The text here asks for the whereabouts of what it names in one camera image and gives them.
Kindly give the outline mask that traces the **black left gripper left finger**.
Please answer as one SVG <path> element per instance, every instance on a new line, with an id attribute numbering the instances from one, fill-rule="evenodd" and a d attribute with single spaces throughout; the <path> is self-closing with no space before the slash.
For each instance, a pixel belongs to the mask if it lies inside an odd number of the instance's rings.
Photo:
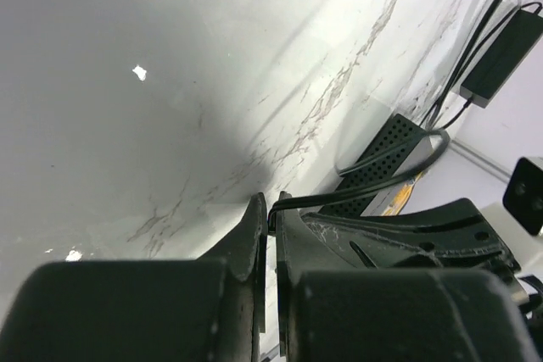
<path id="1" fill-rule="evenodd" d="M 193 260 L 55 262 L 6 318 L 9 361 L 256 361 L 265 330 L 266 201 Z"/>

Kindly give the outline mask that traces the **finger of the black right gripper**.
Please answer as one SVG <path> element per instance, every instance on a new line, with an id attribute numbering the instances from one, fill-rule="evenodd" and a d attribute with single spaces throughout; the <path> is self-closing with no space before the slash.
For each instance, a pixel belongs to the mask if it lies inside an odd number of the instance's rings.
<path id="1" fill-rule="evenodd" d="M 404 215 L 307 213 L 302 220 L 321 243 L 356 266 L 509 268 L 509 248 L 466 198 Z"/>

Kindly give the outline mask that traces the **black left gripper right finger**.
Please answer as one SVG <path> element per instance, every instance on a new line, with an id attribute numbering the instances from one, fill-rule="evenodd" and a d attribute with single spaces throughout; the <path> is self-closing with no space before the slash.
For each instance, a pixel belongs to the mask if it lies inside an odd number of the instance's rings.
<path id="1" fill-rule="evenodd" d="M 274 214 L 280 354 L 288 361 L 539 361 L 540 292 L 520 267 L 367 268 L 321 243 L 295 209 Z"/>

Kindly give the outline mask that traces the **black network switch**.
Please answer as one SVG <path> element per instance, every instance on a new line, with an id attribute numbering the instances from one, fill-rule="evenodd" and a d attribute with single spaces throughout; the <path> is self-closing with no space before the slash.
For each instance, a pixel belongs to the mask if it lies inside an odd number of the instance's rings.
<path id="1" fill-rule="evenodd" d="M 374 154 L 381 153 L 388 147 L 396 146 L 397 149 L 381 160 L 348 174 L 337 188 L 341 190 L 351 187 L 366 187 L 387 181 L 391 176 L 424 160 L 432 151 L 429 139 L 425 138 L 419 142 L 414 141 L 408 144 L 403 143 L 403 141 L 422 133 L 423 128 L 405 116 L 396 114 L 390 117 L 359 159 L 367 159 Z M 401 188 L 401 185 L 396 185 L 370 197 L 323 206 L 319 213 L 341 218 L 380 216 L 387 211 Z"/>

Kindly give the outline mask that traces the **black power adapter box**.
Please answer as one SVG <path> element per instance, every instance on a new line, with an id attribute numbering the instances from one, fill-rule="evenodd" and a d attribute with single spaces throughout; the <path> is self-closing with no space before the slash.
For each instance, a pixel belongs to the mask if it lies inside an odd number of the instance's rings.
<path id="1" fill-rule="evenodd" d="M 517 11 L 463 80 L 460 96 L 486 108 L 541 36 L 542 17 Z"/>

